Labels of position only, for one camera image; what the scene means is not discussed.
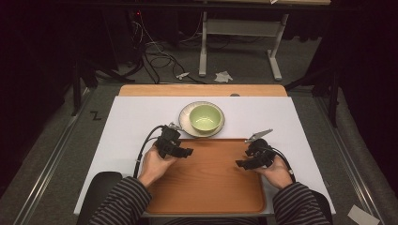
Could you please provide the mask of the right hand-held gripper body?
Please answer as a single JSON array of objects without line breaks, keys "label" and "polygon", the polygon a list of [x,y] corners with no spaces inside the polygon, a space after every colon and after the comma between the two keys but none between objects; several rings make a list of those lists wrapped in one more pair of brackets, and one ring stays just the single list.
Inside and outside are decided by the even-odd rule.
[{"label": "right hand-held gripper body", "polygon": [[276,152],[264,140],[259,139],[252,142],[245,151],[247,159],[237,160],[238,167],[244,170],[253,170],[260,167],[269,167],[273,164]]}]

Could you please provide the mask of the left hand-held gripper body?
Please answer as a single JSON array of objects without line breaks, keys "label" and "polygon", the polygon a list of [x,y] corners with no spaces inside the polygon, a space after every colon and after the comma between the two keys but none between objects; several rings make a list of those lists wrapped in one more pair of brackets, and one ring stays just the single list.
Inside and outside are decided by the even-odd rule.
[{"label": "left hand-held gripper body", "polygon": [[161,135],[155,141],[155,146],[161,158],[167,155],[174,158],[187,158],[193,152],[191,148],[181,147],[180,130],[168,126],[161,126]]}]

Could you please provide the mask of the person's right hand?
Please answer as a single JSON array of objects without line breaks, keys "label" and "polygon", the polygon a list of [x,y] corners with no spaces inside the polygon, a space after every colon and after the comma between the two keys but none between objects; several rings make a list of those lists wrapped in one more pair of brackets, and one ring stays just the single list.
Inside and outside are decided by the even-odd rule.
[{"label": "person's right hand", "polygon": [[283,189],[293,183],[284,161],[276,156],[271,166],[267,168],[254,169],[255,172],[264,175],[267,180],[277,189]]}]

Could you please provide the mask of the person's left hand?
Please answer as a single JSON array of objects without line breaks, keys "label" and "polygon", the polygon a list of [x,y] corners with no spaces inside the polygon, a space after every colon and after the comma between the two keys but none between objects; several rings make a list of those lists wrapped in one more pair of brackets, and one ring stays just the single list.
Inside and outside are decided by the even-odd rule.
[{"label": "person's left hand", "polygon": [[153,145],[146,153],[138,180],[149,188],[153,183],[160,179],[166,171],[178,161],[177,157],[162,158],[158,148]]}]

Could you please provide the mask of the white plate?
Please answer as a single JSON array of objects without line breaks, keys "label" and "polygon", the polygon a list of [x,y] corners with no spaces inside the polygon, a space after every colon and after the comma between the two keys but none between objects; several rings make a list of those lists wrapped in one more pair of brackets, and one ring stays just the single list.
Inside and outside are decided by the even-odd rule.
[{"label": "white plate", "polygon": [[[216,107],[221,112],[222,121],[216,129],[214,129],[212,131],[198,131],[192,127],[190,120],[189,120],[190,112],[193,108],[195,108],[196,106],[200,106],[200,105],[211,105],[211,106]],[[225,122],[225,117],[224,117],[223,111],[217,105],[215,105],[211,102],[207,102],[207,101],[195,101],[195,102],[188,104],[187,106],[185,106],[182,109],[182,111],[179,114],[178,121],[179,121],[180,126],[184,129],[184,131],[187,134],[189,134],[193,137],[197,137],[197,138],[205,138],[205,137],[214,136],[222,130],[222,128],[224,126],[224,122]]]}]

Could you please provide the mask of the green bowl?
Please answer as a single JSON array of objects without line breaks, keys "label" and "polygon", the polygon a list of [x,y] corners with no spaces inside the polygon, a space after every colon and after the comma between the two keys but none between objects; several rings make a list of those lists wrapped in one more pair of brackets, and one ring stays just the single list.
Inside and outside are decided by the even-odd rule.
[{"label": "green bowl", "polygon": [[191,110],[189,120],[198,131],[212,131],[220,125],[222,114],[214,106],[200,105]]}]

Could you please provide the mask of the white table mat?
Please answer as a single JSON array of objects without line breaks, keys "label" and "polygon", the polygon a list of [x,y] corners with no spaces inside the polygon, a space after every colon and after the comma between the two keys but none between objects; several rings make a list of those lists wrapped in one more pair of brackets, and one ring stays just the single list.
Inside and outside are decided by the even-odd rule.
[{"label": "white table mat", "polygon": [[195,101],[211,102],[223,111],[225,123],[216,134],[218,139],[247,139],[271,129],[265,139],[286,156],[296,179],[329,196],[290,97],[116,97],[74,213],[80,213],[89,184],[97,173],[133,174],[148,133],[158,125],[176,123],[182,109]]}]

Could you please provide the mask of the wooden tray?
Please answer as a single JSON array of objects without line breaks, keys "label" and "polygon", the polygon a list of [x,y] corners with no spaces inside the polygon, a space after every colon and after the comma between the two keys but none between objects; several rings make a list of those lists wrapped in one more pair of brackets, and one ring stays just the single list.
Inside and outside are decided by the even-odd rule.
[{"label": "wooden tray", "polygon": [[236,164],[241,139],[185,139],[192,154],[173,164],[149,189],[151,215],[257,214],[266,209],[262,179]]}]

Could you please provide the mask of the crumpled white paper scrap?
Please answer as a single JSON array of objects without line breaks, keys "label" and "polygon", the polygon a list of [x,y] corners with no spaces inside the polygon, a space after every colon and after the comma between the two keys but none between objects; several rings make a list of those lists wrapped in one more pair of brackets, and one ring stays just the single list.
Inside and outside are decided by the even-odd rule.
[{"label": "crumpled white paper scrap", "polygon": [[229,81],[232,81],[233,78],[227,71],[219,72],[216,74],[215,82],[218,83],[228,83]]}]

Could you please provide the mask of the black chair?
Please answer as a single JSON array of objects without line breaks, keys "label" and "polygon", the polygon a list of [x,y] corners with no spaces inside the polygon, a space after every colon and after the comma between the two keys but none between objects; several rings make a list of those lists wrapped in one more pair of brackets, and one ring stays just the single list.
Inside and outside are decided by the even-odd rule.
[{"label": "black chair", "polygon": [[111,189],[122,179],[120,172],[99,172],[92,179],[76,225],[87,225]]}]

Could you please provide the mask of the black metal stand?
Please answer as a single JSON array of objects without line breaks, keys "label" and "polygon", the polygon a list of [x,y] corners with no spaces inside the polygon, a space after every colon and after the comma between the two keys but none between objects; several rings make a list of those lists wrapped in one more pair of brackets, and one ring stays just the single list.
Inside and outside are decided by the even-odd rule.
[{"label": "black metal stand", "polygon": [[73,116],[75,116],[83,107],[81,81],[84,81],[85,86],[88,88],[96,88],[98,86],[98,81],[94,75],[96,70],[105,73],[121,83],[135,83],[135,80],[123,77],[122,75],[119,75],[116,72],[107,69],[99,63],[87,58],[80,52],[75,52],[72,73]]},{"label": "black metal stand", "polygon": [[320,70],[307,74],[284,86],[286,91],[290,91],[298,86],[313,83],[312,94],[314,97],[329,97],[328,118],[336,128],[336,112],[338,106],[339,73],[331,67],[324,67]]}]

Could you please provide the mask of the white paper sheet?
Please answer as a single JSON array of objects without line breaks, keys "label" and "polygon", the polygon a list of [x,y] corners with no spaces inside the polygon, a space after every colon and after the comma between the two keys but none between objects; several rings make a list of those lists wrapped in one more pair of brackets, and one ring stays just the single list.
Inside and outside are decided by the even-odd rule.
[{"label": "white paper sheet", "polygon": [[352,206],[348,213],[348,216],[359,225],[378,225],[380,222],[378,218],[373,217],[356,205]]}]

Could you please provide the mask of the metal floor rail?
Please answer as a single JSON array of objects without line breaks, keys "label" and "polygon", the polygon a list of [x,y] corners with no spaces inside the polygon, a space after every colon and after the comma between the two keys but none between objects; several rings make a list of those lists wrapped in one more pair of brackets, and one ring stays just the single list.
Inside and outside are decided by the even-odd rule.
[{"label": "metal floor rail", "polygon": [[344,168],[351,181],[353,189],[355,190],[356,195],[360,200],[362,210],[370,214],[372,217],[378,218],[379,219],[378,225],[385,225],[384,219],[380,215],[379,210],[375,205],[375,201],[371,194],[371,191],[365,184],[364,179],[361,177],[360,172],[357,166],[355,165],[353,158],[350,155],[348,146],[344,142],[342,134],[340,133],[338,128],[331,123],[331,120],[329,119],[327,102],[321,97],[316,97],[314,101],[319,110],[322,112],[323,117],[326,120],[326,123],[328,124],[329,130],[332,133],[333,139],[337,143],[338,150],[344,164]]},{"label": "metal floor rail", "polygon": [[68,90],[66,103],[45,124],[12,181],[12,185],[16,185],[15,189],[19,190],[23,200],[22,206],[17,209],[17,216],[12,220],[12,225],[28,224],[54,175],[81,108],[91,95],[91,89],[79,89],[77,93],[81,95],[80,106],[74,107],[75,94],[72,90]]}]

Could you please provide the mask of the white desk frame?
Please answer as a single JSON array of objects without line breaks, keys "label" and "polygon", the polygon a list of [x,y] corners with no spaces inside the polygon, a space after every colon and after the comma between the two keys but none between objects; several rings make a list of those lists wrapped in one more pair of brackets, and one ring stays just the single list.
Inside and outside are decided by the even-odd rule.
[{"label": "white desk frame", "polygon": [[202,13],[202,42],[199,59],[199,76],[207,75],[207,36],[226,35],[258,38],[274,38],[272,49],[267,50],[267,57],[275,81],[283,79],[276,59],[276,54],[282,41],[284,29],[289,15],[284,14],[277,22],[243,21],[227,19],[209,19],[207,13]]}]

